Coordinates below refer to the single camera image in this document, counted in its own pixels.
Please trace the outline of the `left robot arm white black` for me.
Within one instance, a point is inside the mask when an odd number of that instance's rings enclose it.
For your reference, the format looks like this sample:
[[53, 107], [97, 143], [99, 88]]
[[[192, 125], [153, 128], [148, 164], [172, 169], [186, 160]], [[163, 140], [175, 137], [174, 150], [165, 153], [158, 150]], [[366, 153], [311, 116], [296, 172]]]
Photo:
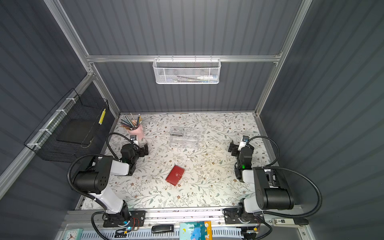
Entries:
[[[110, 137], [122, 137], [127, 144], [121, 148], [121, 157], [112, 150]], [[130, 213], [126, 201], [119, 198], [109, 187], [109, 177], [133, 176], [139, 158], [149, 155], [148, 143], [140, 143], [137, 136], [129, 138], [119, 133], [110, 133], [106, 137], [106, 146], [111, 155], [87, 154], [74, 160], [67, 172], [67, 181], [72, 190], [91, 199], [103, 208], [106, 227], [128, 226], [136, 218]]]

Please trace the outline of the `clear acrylic organizer tray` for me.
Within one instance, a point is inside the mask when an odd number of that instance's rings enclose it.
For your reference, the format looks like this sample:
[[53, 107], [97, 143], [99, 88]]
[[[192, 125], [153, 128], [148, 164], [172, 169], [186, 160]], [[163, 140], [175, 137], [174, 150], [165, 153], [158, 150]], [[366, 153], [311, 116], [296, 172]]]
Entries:
[[170, 146], [172, 148], [182, 148], [197, 150], [199, 148], [200, 132], [189, 127], [170, 128]]

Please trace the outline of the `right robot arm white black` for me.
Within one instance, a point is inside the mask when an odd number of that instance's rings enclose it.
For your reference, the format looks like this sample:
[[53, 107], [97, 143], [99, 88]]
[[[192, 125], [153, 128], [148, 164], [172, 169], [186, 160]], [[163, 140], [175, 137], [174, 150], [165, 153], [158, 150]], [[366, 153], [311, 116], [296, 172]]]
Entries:
[[[252, 159], [255, 148], [250, 144], [252, 140], [265, 139], [270, 141], [277, 150], [275, 159], [262, 167], [253, 167]], [[236, 157], [234, 172], [236, 179], [242, 183], [252, 184], [255, 195], [240, 200], [234, 217], [240, 222], [249, 223], [256, 218], [251, 215], [261, 216], [266, 210], [291, 210], [295, 206], [293, 194], [289, 188], [285, 174], [282, 170], [272, 169], [280, 156], [280, 148], [277, 143], [266, 136], [243, 136], [236, 145], [230, 142], [228, 152]]]

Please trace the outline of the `red leather card holder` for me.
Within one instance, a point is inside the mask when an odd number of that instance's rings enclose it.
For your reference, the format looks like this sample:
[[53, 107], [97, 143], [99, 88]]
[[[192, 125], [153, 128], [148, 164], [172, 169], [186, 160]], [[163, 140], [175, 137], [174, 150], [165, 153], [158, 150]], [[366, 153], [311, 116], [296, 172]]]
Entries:
[[170, 173], [168, 174], [168, 176], [166, 177], [166, 182], [168, 182], [173, 186], [176, 186], [181, 180], [184, 172], [185, 172], [185, 169], [175, 165], [170, 171]]

